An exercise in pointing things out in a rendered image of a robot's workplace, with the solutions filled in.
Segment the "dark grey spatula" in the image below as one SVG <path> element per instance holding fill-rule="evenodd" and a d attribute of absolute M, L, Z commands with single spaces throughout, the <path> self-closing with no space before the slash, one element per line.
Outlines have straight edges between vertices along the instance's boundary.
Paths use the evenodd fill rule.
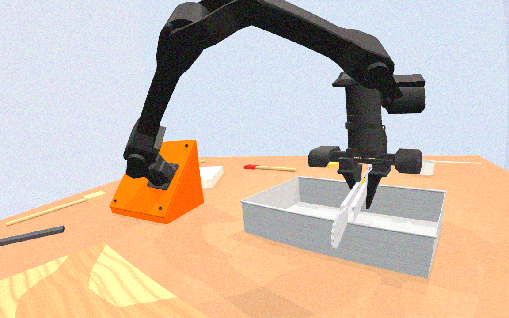
<path fill-rule="evenodd" d="M 49 235 L 59 234 L 64 232 L 64 226 L 57 226 L 50 229 L 38 230 L 31 233 L 15 235 L 13 237 L 6 237 L 0 239 L 0 247 L 5 246 L 6 244 L 13 244 L 23 242 L 24 240 L 37 239 L 41 237 L 48 237 Z"/>

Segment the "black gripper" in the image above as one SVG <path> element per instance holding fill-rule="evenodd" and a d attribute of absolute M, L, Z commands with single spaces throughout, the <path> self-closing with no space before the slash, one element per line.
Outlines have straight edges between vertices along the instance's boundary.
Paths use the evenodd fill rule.
<path fill-rule="evenodd" d="M 379 115 L 347 115 L 345 129 L 348 131 L 348 148 L 320 146 L 308 155 L 309 167 L 326 167 L 329 162 L 338 162 L 337 174 L 342 174 L 352 190 L 361 182 L 362 164 L 372 164 L 368 173 L 366 209 L 370 208 L 381 178 L 387 177 L 391 165 L 399 173 L 419 174 L 422 169 L 422 152 L 419 149 L 400 148 L 397 153 L 382 153 L 382 119 Z M 373 159 L 369 159 L 373 158 Z M 374 159 L 375 158 L 375 159 Z"/>

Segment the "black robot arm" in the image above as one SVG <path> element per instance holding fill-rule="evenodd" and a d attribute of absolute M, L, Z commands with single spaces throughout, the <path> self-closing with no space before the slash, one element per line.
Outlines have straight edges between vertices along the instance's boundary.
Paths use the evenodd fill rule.
<path fill-rule="evenodd" d="M 204 49 L 252 25 L 337 63 L 344 71 L 332 85 L 345 87 L 347 115 L 379 115 L 381 106 L 388 114 L 425 109 L 422 75 L 394 75 L 393 60 L 373 35 L 339 27 L 285 0 L 185 2 L 159 34 L 157 70 L 123 153 L 126 175 L 145 177 L 148 187 L 168 190 L 179 165 L 159 154 L 166 130 L 160 123 L 179 78 Z"/>

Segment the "grey measuring scoop with long white handle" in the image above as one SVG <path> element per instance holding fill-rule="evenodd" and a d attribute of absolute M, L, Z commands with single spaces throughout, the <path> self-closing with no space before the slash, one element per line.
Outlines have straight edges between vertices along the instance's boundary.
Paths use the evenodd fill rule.
<path fill-rule="evenodd" d="M 433 161 L 433 160 L 425 160 L 422 159 L 422 169 L 419 174 L 421 175 L 433 175 L 434 165 L 435 162 L 441 162 L 441 161 Z M 448 163 L 471 163 L 471 162 L 449 162 Z"/>

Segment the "white rectangular block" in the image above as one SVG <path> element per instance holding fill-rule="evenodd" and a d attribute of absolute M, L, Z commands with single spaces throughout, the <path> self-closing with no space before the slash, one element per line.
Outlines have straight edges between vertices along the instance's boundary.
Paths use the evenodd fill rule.
<path fill-rule="evenodd" d="M 202 189 L 210 189 L 224 174 L 223 166 L 200 167 Z"/>

